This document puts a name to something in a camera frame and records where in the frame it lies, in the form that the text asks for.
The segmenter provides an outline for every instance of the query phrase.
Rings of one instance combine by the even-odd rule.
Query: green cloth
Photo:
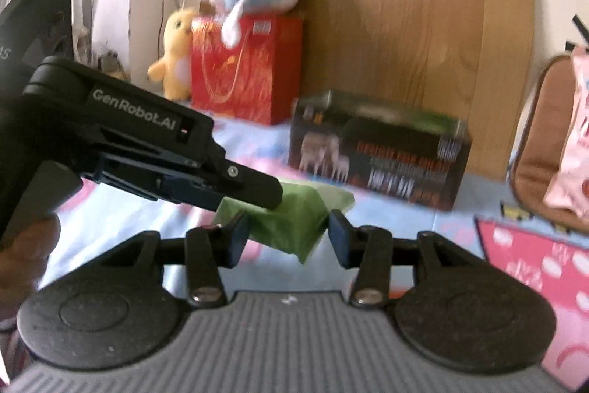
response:
[[[225,197],[213,223],[225,225],[240,211],[250,216],[250,238],[296,255],[305,263],[325,231],[329,212],[346,211],[354,195],[343,188],[311,181],[281,180],[282,203],[274,210]]]

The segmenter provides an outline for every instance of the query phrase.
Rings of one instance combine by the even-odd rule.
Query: finger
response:
[[[34,285],[25,285],[19,289],[0,289],[0,321],[15,317],[20,306],[34,291]]]
[[[23,260],[10,250],[0,253],[0,287],[11,288],[39,280],[47,269],[47,259]]]
[[[10,251],[24,260],[45,259],[60,239],[60,219],[52,215],[18,234]]]

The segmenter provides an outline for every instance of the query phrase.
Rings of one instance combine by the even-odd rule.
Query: wood grain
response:
[[[337,88],[466,119],[469,171],[505,178],[533,0],[301,0],[297,8],[306,16],[303,94]]]

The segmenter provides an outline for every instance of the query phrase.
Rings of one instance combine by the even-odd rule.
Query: pink package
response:
[[[572,55],[576,89],[568,137],[560,161],[544,196],[553,208],[566,208],[589,221],[589,56],[576,48]]]

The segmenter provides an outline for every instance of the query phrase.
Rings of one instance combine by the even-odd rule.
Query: red gift bag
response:
[[[192,105],[265,125],[282,122],[299,95],[303,20],[250,15],[240,27],[240,43],[226,49],[220,20],[194,19]]]

